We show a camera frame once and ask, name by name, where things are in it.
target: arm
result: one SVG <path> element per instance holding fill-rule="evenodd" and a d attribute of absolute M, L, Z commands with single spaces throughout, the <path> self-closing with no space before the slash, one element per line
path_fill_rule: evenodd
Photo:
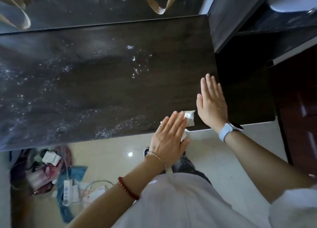
<path fill-rule="evenodd" d="M 140 196 L 142 190 L 165 169 L 165 166 L 172 166 L 180 158 L 189 142 L 189 139 L 180 142 L 186 125 L 187 118 L 184 119 L 184 112 L 178 114 L 175 111 L 170 118 L 166 117 L 162 121 L 150 144 L 150 151 L 159 158 L 149 153 L 123 178 L 124 184 L 133 194 Z M 116 183 L 76 217 L 68 228 L 111 227 L 133 202 L 120 184 Z"/>
<path fill-rule="evenodd" d="M 201 92 L 197 95 L 200 118 L 217 133 L 228 123 L 227 104 L 221 85 L 209 74 L 201 79 Z M 241 132 L 229 133 L 225 142 L 236 155 L 254 185 L 272 203 L 285 190 L 308 188 L 315 182 L 307 175 L 266 150 Z"/>

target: red beaded bracelet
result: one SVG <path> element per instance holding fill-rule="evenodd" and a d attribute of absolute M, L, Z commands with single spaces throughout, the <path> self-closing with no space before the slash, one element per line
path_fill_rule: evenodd
<path fill-rule="evenodd" d="M 119 184 L 121 185 L 121 187 L 126 191 L 126 193 L 131 197 L 133 198 L 134 200 L 139 200 L 140 197 L 133 194 L 129 189 L 128 187 L 126 187 L 126 185 L 124 184 L 124 182 L 122 181 L 122 177 L 119 177 L 118 178 L 118 181 L 119 181 Z"/>

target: smartwatch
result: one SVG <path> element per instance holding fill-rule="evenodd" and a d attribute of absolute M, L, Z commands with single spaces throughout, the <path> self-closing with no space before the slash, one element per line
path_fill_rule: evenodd
<path fill-rule="evenodd" d="M 222 128 L 222 130 L 219 133 L 220 140 L 222 142 L 224 142 L 224 138 L 227 136 L 227 134 L 229 134 L 230 132 L 232 132 L 234 130 L 242 132 L 243 128 L 240 125 L 235 124 L 235 123 L 225 124 L 224 127 Z"/>

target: light blue watch strap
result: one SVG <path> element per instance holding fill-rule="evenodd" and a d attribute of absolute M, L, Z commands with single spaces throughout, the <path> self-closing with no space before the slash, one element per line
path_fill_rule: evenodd
<path fill-rule="evenodd" d="M 219 133 L 219 138 L 222 142 L 224 142 L 224 138 L 233 131 L 233 128 L 229 124 L 225 124 L 222 130 Z"/>

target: white sleeve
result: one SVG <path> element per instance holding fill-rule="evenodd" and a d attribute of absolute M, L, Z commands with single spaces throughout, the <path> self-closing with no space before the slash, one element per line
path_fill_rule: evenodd
<path fill-rule="evenodd" d="M 317 185 L 287 190 L 269 210 L 272 228 L 317 227 Z"/>

